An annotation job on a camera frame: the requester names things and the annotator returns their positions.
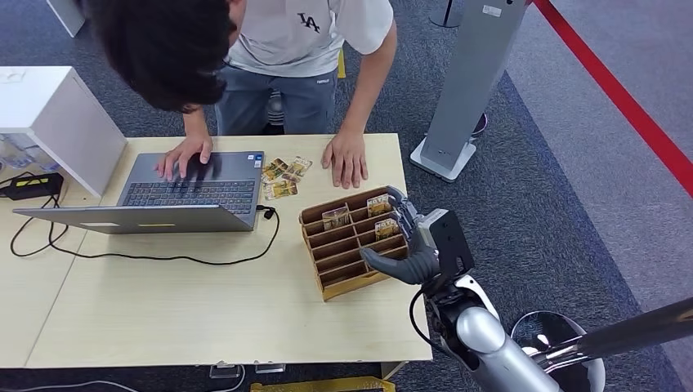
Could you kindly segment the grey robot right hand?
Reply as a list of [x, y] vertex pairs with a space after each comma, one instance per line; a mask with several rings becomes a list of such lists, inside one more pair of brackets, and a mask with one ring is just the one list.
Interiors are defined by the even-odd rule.
[[399, 189], [387, 186], [386, 192], [394, 220], [408, 245], [408, 254], [406, 258], [396, 260], [365, 247], [360, 250], [360, 255], [373, 270], [403, 283], [422, 285], [440, 273], [437, 250], [426, 243], [423, 233], [423, 222], [427, 216], [419, 213]]

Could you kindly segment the person's right hand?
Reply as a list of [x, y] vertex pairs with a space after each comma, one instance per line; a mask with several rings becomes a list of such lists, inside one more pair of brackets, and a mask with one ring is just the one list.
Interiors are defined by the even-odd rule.
[[161, 156], [154, 166], [160, 178], [168, 181], [185, 179], [188, 174], [190, 161], [202, 166], [208, 164], [212, 153], [212, 137], [210, 135], [186, 136], [174, 149]]

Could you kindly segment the person's left hand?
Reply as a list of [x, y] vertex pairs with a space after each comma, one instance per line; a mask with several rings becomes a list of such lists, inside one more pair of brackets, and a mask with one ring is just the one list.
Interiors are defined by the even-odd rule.
[[341, 130], [326, 145], [321, 164], [331, 171], [334, 187], [358, 189], [369, 176], [364, 133]]

